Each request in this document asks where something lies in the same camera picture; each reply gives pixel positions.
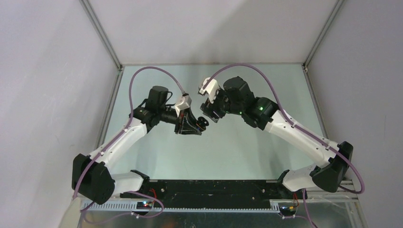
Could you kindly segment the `black earbud charging case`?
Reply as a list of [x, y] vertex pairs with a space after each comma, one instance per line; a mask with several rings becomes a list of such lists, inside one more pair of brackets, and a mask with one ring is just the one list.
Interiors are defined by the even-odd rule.
[[210, 124], [209, 124], [208, 120], [205, 119], [204, 117], [200, 116], [197, 118], [196, 126], [200, 132], [205, 131], [209, 125]]

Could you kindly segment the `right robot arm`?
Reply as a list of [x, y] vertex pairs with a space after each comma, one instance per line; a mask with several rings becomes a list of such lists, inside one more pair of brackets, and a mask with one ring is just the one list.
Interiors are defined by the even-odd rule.
[[323, 138], [292, 119], [279, 105], [266, 97], [256, 97], [249, 85], [239, 76], [228, 79], [223, 86], [206, 78], [198, 91], [207, 95], [201, 105], [204, 115], [215, 123], [226, 114], [242, 117], [253, 128], [272, 133], [304, 152], [314, 163], [298, 170], [286, 170], [278, 178], [277, 194], [290, 198], [295, 191], [319, 187], [334, 193], [338, 190], [349, 165], [353, 146]]

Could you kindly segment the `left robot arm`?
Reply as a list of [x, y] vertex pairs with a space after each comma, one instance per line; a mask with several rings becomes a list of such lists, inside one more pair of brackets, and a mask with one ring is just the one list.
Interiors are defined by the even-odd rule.
[[160, 122], [173, 124], [181, 135], [201, 135], [209, 125], [204, 117], [196, 118], [191, 111], [191, 98], [184, 93], [176, 104], [168, 104], [172, 92], [153, 86], [147, 99], [133, 109], [128, 122], [112, 138], [89, 155], [79, 154], [73, 160], [73, 198], [79, 194], [96, 204], [104, 204], [112, 196], [132, 191], [144, 198], [150, 192], [146, 176], [137, 172], [111, 174], [112, 168], [135, 142], [146, 136]]

